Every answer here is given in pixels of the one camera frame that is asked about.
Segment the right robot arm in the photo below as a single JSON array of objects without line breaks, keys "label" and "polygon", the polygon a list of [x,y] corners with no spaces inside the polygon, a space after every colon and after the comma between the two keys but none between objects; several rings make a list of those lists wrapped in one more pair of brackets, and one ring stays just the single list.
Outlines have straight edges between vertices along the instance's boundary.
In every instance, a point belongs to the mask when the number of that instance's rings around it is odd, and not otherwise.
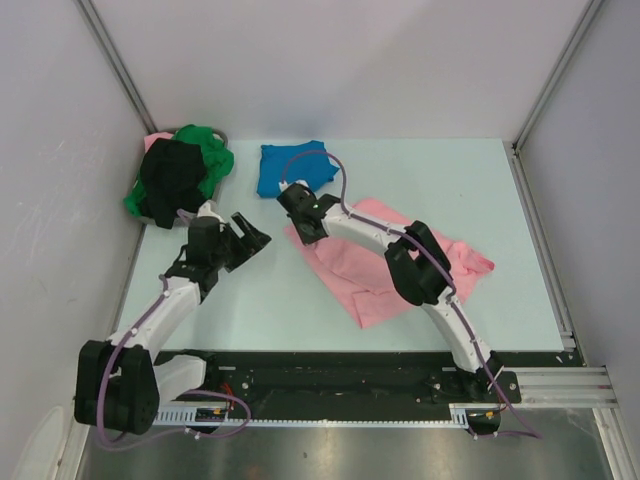
[{"label": "right robot arm", "polygon": [[317,197],[303,181],[279,183],[277,201],[305,245],[347,240],[383,258],[403,300],[422,308],[447,342],[463,393],[484,401],[498,390],[504,364],[467,319],[450,273],[451,264],[429,227],[385,222],[331,194]]}]

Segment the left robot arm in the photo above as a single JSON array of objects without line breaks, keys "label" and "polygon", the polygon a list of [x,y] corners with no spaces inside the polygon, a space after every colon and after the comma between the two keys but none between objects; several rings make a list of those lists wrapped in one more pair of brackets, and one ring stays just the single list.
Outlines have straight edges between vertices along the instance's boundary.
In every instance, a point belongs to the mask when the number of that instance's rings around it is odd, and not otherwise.
[{"label": "left robot arm", "polygon": [[141,435],[159,407],[190,391],[214,397],[221,376],[205,360],[178,355],[157,365],[158,354],[177,327],[206,299],[221,271],[232,272],[271,241],[240,214],[225,222],[214,213],[193,218],[187,241],[165,273],[161,291],[129,327],[103,341],[89,340],[80,350],[74,418],[101,432]]}]

